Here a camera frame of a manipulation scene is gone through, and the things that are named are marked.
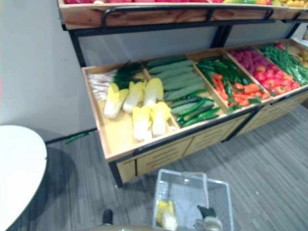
cucumber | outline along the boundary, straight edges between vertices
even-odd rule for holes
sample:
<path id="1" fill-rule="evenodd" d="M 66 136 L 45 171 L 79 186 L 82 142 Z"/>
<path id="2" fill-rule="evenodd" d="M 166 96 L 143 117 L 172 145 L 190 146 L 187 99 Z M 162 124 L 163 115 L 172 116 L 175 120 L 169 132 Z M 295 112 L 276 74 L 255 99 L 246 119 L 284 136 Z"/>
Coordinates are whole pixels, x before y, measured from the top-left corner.
<path id="1" fill-rule="evenodd" d="M 176 99 L 179 99 L 179 98 L 181 98 L 185 95 L 188 95 L 188 94 L 194 92 L 195 90 L 199 90 L 202 87 L 203 86 L 198 83 L 198 84 L 189 85 L 189 86 L 184 87 L 184 88 L 179 89 L 179 90 L 172 90 L 172 91 L 170 91 L 168 96 L 164 97 L 164 99 L 166 101 L 176 100 Z"/>
<path id="2" fill-rule="evenodd" d="M 192 125 L 192 124 L 195 124 L 195 123 L 198 123 L 198 122 L 202 122 L 204 120 L 217 118 L 218 116 L 219 115 L 216 115 L 216 114 L 209 114 L 209 115 L 206 115 L 204 117 L 195 117 L 195 118 L 192 118 L 191 120 L 188 120 L 187 122 L 185 122 L 182 126 L 187 127 L 189 125 Z"/>
<path id="3" fill-rule="evenodd" d="M 191 112 L 194 112 L 195 110 L 197 110 L 198 108 L 202 107 L 202 105 L 205 103 L 205 99 L 200 100 L 196 105 L 191 106 L 190 108 L 187 108 L 181 112 L 179 112 L 180 116 L 184 116 L 187 115 Z"/>
<path id="4" fill-rule="evenodd" d="M 191 112 L 191 113 L 185 115 L 183 117 L 183 120 L 188 121 L 188 120 L 198 116 L 200 113 L 203 113 L 205 111 L 210 110 L 212 107 L 214 107 L 214 104 L 211 101 L 206 101 L 201 108 L 197 109 L 194 112 Z"/>
<path id="5" fill-rule="evenodd" d="M 175 108 L 172 108 L 171 109 L 171 113 L 172 114 L 178 114 L 180 113 L 181 111 L 183 110 L 186 110 L 194 105 L 196 105 L 197 103 L 187 103 L 187 104 L 184 104 L 184 105 L 181 105 L 181 106 L 178 106 L 178 107 L 175 107 Z"/>
<path id="6" fill-rule="evenodd" d="M 214 115 L 214 113 L 218 112 L 219 109 L 220 109 L 220 107 L 213 108 L 213 109 L 208 110 L 208 111 L 206 111 L 206 112 L 200 113 L 200 114 L 198 115 L 198 117 L 203 118 L 203 117 L 208 116 L 208 115 Z"/>
<path id="7" fill-rule="evenodd" d="M 201 97 L 193 97 L 191 99 L 186 99 L 186 100 L 181 100 L 181 101 L 173 102 L 172 104 L 170 104 L 169 107 L 174 108 L 174 107 L 181 106 L 183 104 L 194 103 L 194 102 L 197 102 L 199 100 L 201 100 Z"/>
<path id="8" fill-rule="evenodd" d="M 176 81 L 173 83 L 168 83 L 164 85 L 165 90 L 176 90 L 180 88 L 184 88 L 187 86 L 187 84 L 196 84 L 199 83 L 200 85 L 204 84 L 204 80 L 200 77 L 189 79 L 187 81 Z"/>
<path id="9" fill-rule="evenodd" d="M 201 77 L 198 76 L 196 73 L 188 73 L 188 74 L 183 74 L 183 75 L 163 79 L 162 82 L 165 85 L 165 84 L 174 83 L 174 82 L 188 81 L 192 78 L 201 78 Z"/>
<path id="10" fill-rule="evenodd" d="M 169 57 L 164 57 L 160 59 L 154 59 L 151 60 L 147 63 L 147 67 L 154 67 L 154 66 L 160 66 L 160 65 L 166 65 L 166 64 L 171 64 L 175 62 L 180 62 L 186 60 L 185 55 L 174 55 L 174 56 L 169 56 Z"/>
<path id="11" fill-rule="evenodd" d="M 162 80 L 162 79 L 167 79 L 167 78 L 182 75 L 182 74 L 187 74 L 187 73 L 190 73 L 192 70 L 193 70 L 192 66 L 184 66 L 184 67 L 180 67 L 177 69 L 171 69 L 168 71 L 161 72 L 155 75 L 155 77 L 160 78 Z"/>
<path id="12" fill-rule="evenodd" d="M 193 65 L 193 61 L 185 60 L 185 61 L 181 61 L 181 62 L 177 62 L 177 63 L 172 63 L 172 64 L 167 64 L 167 65 L 152 67 L 149 70 L 149 73 L 151 75 L 153 75 L 153 74 L 161 73 L 163 71 L 167 71 L 167 70 L 171 70 L 171 69 L 176 69 L 176 68 L 180 68 L 180 67 L 184 67 L 184 66 L 192 66 L 192 65 Z"/>

gray wall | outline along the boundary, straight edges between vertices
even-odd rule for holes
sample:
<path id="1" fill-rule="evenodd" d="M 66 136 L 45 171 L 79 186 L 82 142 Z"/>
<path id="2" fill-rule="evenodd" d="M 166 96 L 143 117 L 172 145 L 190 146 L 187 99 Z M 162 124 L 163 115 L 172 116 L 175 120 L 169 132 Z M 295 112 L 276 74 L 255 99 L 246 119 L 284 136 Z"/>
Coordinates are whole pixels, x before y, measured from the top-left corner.
<path id="1" fill-rule="evenodd" d="M 56 1 L 2 1 L 1 124 L 44 140 L 95 127 L 80 68 Z M 283 38 L 291 25 L 234 26 L 227 45 Z M 81 38 L 87 65 L 206 49 L 214 27 Z"/>

white round table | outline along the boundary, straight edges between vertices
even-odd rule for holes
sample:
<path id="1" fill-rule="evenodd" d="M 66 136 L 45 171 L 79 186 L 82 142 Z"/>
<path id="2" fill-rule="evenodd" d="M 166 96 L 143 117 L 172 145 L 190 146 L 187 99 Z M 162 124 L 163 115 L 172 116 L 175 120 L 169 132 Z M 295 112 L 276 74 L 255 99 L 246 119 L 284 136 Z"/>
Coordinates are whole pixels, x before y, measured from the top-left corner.
<path id="1" fill-rule="evenodd" d="M 0 230 L 19 217 L 35 195 L 46 168 L 47 150 L 34 131 L 0 126 Z"/>

plastic basket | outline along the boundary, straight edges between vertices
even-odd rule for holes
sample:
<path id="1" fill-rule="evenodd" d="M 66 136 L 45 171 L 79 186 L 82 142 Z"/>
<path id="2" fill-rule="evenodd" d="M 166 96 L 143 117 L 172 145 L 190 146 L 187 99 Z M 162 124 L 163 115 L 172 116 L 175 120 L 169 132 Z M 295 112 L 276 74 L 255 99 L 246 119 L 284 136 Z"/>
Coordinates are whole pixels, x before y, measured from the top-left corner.
<path id="1" fill-rule="evenodd" d="M 202 175 L 161 169 L 158 172 L 153 227 L 156 223 L 158 201 L 173 201 L 178 220 L 177 231 L 192 231 L 196 219 L 202 219 L 197 205 L 212 207 L 223 224 L 224 231 L 233 231 L 232 206 L 229 185 L 219 180 L 207 179 L 207 191 Z"/>

upper shelf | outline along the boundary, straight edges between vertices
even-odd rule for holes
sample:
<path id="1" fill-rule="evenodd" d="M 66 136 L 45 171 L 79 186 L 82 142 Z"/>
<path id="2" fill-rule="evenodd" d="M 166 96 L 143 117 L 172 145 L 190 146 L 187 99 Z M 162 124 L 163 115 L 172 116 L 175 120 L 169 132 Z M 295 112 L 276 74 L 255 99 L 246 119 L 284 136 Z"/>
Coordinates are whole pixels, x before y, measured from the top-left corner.
<path id="1" fill-rule="evenodd" d="M 66 30 L 111 30 L 137 26 L 142 30 L 190 26 L 270 23 L 278 20 L 308 21 L 306 8 L 218 3 L 104 3 L 65 4 L 58 0 Z"/>

